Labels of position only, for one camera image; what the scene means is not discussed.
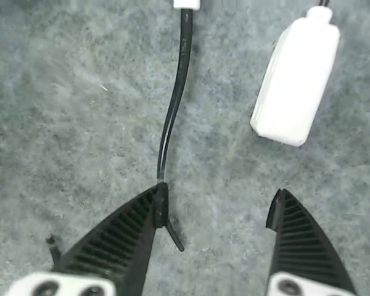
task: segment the ribbed rubber pad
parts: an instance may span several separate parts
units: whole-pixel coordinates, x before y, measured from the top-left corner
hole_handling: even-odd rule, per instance
[[[110,279],[119,295],[141,295],[155,236],[160,183],[108,216],[62,256],[52,271]]]
[[[289,191],[277,192],[266,227],[277,232],[270,275],[285,271],[356,294],[330,240]]]

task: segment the gray carpet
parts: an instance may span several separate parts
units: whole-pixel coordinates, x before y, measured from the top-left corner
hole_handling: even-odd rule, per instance
[[[243,2],[195,14],[166,170],[186,251],[158,231],[144,295],[263,295],[265,219],[286,187],[370,296],[370,0],[331,1],[342,40],[300,149],[259,138],[249,120],[274,41],[315,1]],[[0,3],[2,295],[49,269],[49,233],[68,249],[154,184],[179,12],[169,0]]]

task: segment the screw hole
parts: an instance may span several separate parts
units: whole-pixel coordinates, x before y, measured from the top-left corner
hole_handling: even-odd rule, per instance
[[[288,280],[281,281],[278,284],[278,288],[287,295],[301,296],[302,294],[302,290],[300,289],[298,284],[296,284],[293,281]]]
[[[54,281],[44,282],[35,289],[33,296],[54,296],[58,288],[58,283]]]
[[[87,288],[81,296],[104,296],[104,291],[100,287]]]

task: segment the black wire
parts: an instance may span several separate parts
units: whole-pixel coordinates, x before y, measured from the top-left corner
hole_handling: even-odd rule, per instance
[[[328,6],[330,3],[330,0],[320,0],[319,6]]]
[[[165,166],[168,150],[168,143],[170,141],[171,131],[173,129],[175,116],[178,111],[179,103],[185,88],[187,71],[189,68],[189,61],[191,59],[191,46],[192,46],[192,27],[193,27],[193,10],[181,10],[181,40],[179,43],[179,57],[177,76],[171,101],[168,106],[165,124],[163,126],[162,138],[160,140],[158,166],[157,166],[157,179],[158,183],[165,179]]]

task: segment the white usb connector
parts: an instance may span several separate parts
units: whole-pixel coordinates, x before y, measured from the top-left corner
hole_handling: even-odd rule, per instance
[[[200,10],[200,0],[174,0],[175,9]]]
[[[252,114],[259,136],[297,147],[305,143],[339,45],[332,14],[315,6],[279,38]]]

